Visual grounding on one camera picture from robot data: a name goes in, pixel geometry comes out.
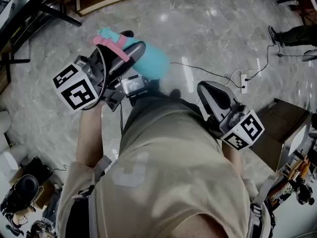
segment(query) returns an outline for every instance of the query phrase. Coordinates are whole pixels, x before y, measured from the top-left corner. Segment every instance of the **white plug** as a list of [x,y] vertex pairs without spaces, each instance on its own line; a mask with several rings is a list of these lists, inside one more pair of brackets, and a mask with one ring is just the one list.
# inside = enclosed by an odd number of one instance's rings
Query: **white plug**
[[246,74],[241,74],[240,75],[241,87],[244,86],[244,88],[240,88],[242,94],[248,92],[248,82],[246,81],[246,79],[247,79],[247,75]]

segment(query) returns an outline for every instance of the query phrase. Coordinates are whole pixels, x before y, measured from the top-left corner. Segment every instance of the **marble floor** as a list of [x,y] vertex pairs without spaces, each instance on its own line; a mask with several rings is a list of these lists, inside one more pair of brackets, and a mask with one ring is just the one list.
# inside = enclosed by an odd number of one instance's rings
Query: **marble floor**
[[[29,64],[11,68],[12,83],[0,96],[0,107],[12,116],[8,135],[22,143],[30,157],[40,156],[53,168],[74,160],[80,113],[71,114],[55,94],[51,80],[70,61],[89,55],[92,38],[101,27],[113,31],[133,30],[135,36],[162,48],[171,61],[200,66],[230,76],[240,69],[248,77],[266,64],[266,49],[271,44],[267,27],[289,30],[301,24],[298,15],[275,0],[127,0],[93,12],[80,20],[79,28],[55,20],[42,29],[18,52]],[[311,47],[282,48],[283,54],[301,55]],[[316,109],[317,62],[303,63],[298,58],[278,58],[277,46],[269,52],[269,66],[248,82],[248,93],[229,87],[250,109],[258,110],[280,98],[311,110]],[[160,87],[168,93],[174,88],[182,97],[198,103],[197,83],[227,80],[196,69],[172,64]],[[240,83],[238,73],[233,80]],[[130,104],[123,102],[123,118]],[[117,153],[120,142],[119,111],[103,110],[105,153]],[[257,183],[272,171],[253,152],[243,153],[245,176]],[[65,173],[57,175],[63,180]]]

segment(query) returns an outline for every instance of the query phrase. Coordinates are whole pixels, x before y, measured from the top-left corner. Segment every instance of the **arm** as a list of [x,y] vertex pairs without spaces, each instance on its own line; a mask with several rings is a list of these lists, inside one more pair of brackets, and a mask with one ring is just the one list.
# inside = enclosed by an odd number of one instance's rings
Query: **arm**
[[99,103],[90,110],[82,111],[79,124],[76,162],[93,168],[103,157],[103,140],[101,136],[101,109]]
[[222,152],[234,166],[235,170],[242,176],[242,162],[240,153],[230,145],[222,142]]

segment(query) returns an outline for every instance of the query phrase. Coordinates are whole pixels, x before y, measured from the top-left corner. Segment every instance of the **blue plush toy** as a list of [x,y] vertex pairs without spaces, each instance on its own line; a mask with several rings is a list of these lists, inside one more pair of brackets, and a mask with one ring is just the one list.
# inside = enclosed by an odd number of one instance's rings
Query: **blue plush toy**
[[[99,34],[104,39],[111,39],[118,44],[122,50],[140,40],[130,37],[123,37],[114,33],[109,27],[99,30]],[[160,49],[153,47],[150,43],[145,42],[146,50],[143,56],[133,65],[133,68],[142,76],[149,79],[162,78],[169,69],[169,59]]]

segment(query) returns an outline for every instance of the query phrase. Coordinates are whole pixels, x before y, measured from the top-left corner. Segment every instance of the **beige t-shirt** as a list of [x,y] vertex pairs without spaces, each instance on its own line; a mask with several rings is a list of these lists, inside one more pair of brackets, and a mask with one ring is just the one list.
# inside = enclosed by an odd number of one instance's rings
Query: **beige t-shirt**
[[[207,214],[229,238],[245,238],[248,192],[201,118],[168,101],[137,105],[118,160],[96,185],[99,237],[165,238],[189,217]],[[57,213],[60,237],[71,196],[87,188],[92,177],[92,169],[79,163],[68,167]]]

